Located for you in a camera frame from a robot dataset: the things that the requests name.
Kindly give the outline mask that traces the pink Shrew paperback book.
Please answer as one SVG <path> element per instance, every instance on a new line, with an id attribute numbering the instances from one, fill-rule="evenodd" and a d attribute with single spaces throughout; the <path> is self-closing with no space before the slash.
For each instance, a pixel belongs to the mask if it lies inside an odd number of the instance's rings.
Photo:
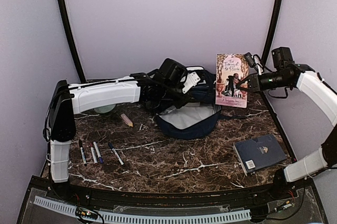
<path id="1" fill-rule="evenodd" d="M 217 54 L 215 103 L 237 108 L 247 107 L 247 92 L 237 84 L 248 76 L 249 65 L 242 54 Z"/>

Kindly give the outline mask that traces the celadon bowl front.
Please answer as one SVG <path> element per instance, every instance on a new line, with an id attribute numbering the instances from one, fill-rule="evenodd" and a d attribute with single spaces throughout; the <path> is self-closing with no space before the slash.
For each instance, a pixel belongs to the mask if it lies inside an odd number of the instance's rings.
<path id="1" fill-rule="evenodd" d="M 98 113 L 99 115 L 108 115 L 110 114 L 116 105 L 107 105 L 102 107 L 94 108 L 94 111 Z"/>

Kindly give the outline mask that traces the blue cap marker pen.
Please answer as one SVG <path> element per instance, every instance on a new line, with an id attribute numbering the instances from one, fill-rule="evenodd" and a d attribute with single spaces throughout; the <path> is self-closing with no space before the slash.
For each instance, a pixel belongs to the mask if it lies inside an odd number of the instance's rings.
<path id="1" fill-rule="evenodd" d="M 120 155 L 118 154 L 117 150 L 114 148 L 113 144 L 111 142 L 108 143 L 108 146 L 111 150 L 111 152 L 114 153 L 114 155 L 117 157 L 119 163 L 121 164 L 121 166 L 124 165 L 124 161 L 121 159 Z"/>

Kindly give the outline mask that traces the black right frame post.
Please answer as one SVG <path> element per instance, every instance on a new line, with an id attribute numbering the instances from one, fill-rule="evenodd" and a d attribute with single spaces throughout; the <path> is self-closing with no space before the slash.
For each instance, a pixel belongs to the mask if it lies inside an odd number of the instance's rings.
<path id="1" fill-rule="evenodd" d="M 269 25 L 269 29 L 268 29 L 268 33 L 267 33 L 267 36 L 266 36 L 266 41 L 265 41 L 265 45 L 264 45 L 264 48 L 263 48 L 262 57 L 261 57 L 262 62 L 264 64 L 267 63 L 267 59 L 268 59 L 269 53 L 271 51 L 271 46 L 272 46 L 274 35 L 275 35 L 275 32 L 276 32 L 276 26 L 277 26 L 277 23 L 278 23 L 278 20 L 279 20 L 281 4 L 282 4 L 282 0 L 274 0 L 270 25 Z"/>

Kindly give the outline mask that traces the navy blue student backpack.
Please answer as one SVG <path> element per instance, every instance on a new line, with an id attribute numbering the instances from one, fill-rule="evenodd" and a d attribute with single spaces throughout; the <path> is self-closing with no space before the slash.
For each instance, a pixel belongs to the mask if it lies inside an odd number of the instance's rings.
<path id="1" fill-rule="evenodd" d="M 171 101 L 147 101 L 145 108 L 155 114 L 161 132 L 176 139 L 191 140 L 209 135 L 221 117 L 221 106 L 215 104 L 215 75 L 202 66 L 190 66 L 189 73 L 200 77 L 190 94 L 196 102 L 177 109 Z"/>

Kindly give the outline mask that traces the black left frame post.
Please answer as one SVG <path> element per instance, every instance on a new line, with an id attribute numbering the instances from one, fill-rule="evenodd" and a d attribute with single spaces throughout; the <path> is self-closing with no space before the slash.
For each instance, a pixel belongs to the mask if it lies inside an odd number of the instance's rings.
<path id="1" fill-rule="evenodd" d="M 75 40 L 73 37 L 73 32 L 71 29 L 70 20 L 68 17 L 67 7 L 66 7 L 66 1 L 65 0 L 57 0 L 58 7 L 61 15 L 61 20 L 64 28 L 64 32 L 66 35 L 68 47 L 70 49 L 71 57 L 78 75 L 78 78 L 80 80 L 80 83 L 83 84 L 86 82 L 85 74 L 83 71 L 82 64 L 80 62 L 80 58 L 76 49 Z"/>

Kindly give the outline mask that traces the dark blue hardcover book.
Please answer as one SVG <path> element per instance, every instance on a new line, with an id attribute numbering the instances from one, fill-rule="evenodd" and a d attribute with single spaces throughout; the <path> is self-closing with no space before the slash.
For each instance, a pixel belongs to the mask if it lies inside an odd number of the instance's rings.
<path id="1" fill-rule="evenodd" d="M 236 142 L 233 149 L 246 176 L 287 159 L 273 134 Z"/>

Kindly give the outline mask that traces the small circuit board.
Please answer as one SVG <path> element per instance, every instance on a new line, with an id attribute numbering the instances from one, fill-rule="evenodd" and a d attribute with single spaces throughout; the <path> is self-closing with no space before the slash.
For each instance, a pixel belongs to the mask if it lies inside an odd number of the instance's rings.
<path id="1" fill-rule="evenodd" d="M 75 215 L 83 220 L 96 220 L 98 218 L 98 214 L 96 214 L 95 212 L 85 209 L 85 208 L 76 208 L 75 210 Z"/>

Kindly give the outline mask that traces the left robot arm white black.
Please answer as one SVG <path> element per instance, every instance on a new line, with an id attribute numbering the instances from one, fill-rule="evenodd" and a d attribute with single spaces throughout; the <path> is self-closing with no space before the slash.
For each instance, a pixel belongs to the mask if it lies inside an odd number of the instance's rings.
<path id="1" fill-rule="evenodd" d="M 189 102 L 189 91 L 200 78 L 196 72 L 167 58 L 150 73 L 133 73 L 113 80 L 69 84 L 60 80 L 47 109 L 43 137 L 49 143 L 49 172 L 53 191 L 63 201 L 74 197 L 68 185 L 70 145 L 76 134 L 74 116 L 84 111 L 139 101 L 169 100 L 176 108 Z"/>

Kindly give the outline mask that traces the black marker pen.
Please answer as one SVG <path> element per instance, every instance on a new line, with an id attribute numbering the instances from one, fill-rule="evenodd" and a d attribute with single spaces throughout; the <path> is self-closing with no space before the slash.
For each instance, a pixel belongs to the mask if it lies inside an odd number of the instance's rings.
<path id="1" fill-rule="evenodd" d="M 87 166 L 87 161 L 86 161 L 86 157 L 85 157 L 85 152 L 84 152 L 84 148 L 83 148 L 83 143 L 82 143 L 81 140 L 78 141 L 78 145 L 79 145 L 79 148 L 80 148 L 80 152 L 81 152 L 81 157 L 82 157 L 83 164 L 84 164 L 84 166 L 86 167 L 86 166 Z"/>

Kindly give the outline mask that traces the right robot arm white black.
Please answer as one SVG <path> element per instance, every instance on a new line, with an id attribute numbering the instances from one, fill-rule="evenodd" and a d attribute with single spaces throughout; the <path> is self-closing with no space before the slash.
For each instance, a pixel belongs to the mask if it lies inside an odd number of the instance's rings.
<path id="1" fill-rule="evenodd" d="M 244 54 L 244 59 L 256 72 L 239 81 L 237 88 L 251 93 L 296 88 L 320 108 L 333 127 L 318 150 L 276 173 L 276 183 L 269 187 L 269 196 L 279 200 L 288 193 L 290 183 L 336 167 L 336 91 L 309 65 L 295 63 L 290 48 L 272 50 L 272 58 L 275 71 L 263 73 L 264 67 L 255 61 L 254 56 L 251 53 Z"/>

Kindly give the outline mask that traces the purple tip white marker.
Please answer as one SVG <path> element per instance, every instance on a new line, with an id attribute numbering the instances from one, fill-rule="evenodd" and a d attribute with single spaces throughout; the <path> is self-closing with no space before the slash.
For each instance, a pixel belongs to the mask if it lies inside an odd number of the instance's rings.
<path id="1" fill-rule="evenodd" d="M 95 148 L 95 150 L 96 150 L 96 153 L 97 153 L 99 162 L 100 162 L 100 164 L 103 164 L 104 161 L 103 161 L 103 158 L 102 158 L 102 156 L 101 156 L 101 152 L 100 152 L 100 150 L 99 150 L 99 147 L 98 147 L 98 145 L 97 145 L 97 142 L 94 141 L 93 144 L 94 144 L 94 148 Z"/>

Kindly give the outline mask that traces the red cap marker pen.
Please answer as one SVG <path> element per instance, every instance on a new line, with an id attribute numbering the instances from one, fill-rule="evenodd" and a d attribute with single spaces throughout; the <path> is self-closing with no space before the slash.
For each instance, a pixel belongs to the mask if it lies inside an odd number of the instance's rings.
<path id="1" fill-rule="evenodd" d="M 96 154 L 95 154 L 95 150 L 94 150 L 94 146 L 93 143 L 90 142 L 90 150 L 91 150 L 91 154 L 92 154 L 92 158 L 94 161 L 94 164 L 98 164 L 97 158 L 96 158 Z"/>

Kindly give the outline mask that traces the black frame post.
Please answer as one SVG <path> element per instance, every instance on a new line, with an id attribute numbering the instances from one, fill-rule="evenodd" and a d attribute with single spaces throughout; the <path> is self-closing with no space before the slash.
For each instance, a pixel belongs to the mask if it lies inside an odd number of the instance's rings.
<path id="1" fill-rule="evenodd" d="M 265 45 L 264 45 L 264 48 L 263 48 L 262 57 L 261 57 L 262 62 L 264 64 L 267 63 L 267 59 L 268 59 L 269 53 L 271 51 L 271 46 L 272 46 L 274 35 L 275 35 L 275 32 L 276 32 L 276 26 L 277 26 L 277 23 L 278 23 L 278 20 L 279 20 L 281 4 L 282 4 L 282 0 L 274 0 L 270 25 L 269 25 L 269 29 L 268 29 L 268 33 L 267 33 L 267 36 L 266 36 L 266 41 L 265 41 Z"/>
<path id="2" fill-rule="evenodd" d="M 70 20 L 68 17 L 67 7 L 66 7 L 66 1 L 65 0 L 57 0 L 58 7 L 61 15 L 61 20 L 64 28 L 64 32 L 66 35 L 68 47 L 70 49 L 71 57 L 78 75 L 78 78 L 80 80 L 80 83 L 83 84 L 86 82 L 85 74 L 83 71 L 82 64 L 80 62 L 80 58 L 76 49 L 75 40 L 73 37 L 73 32 L 71 29 Z"/>

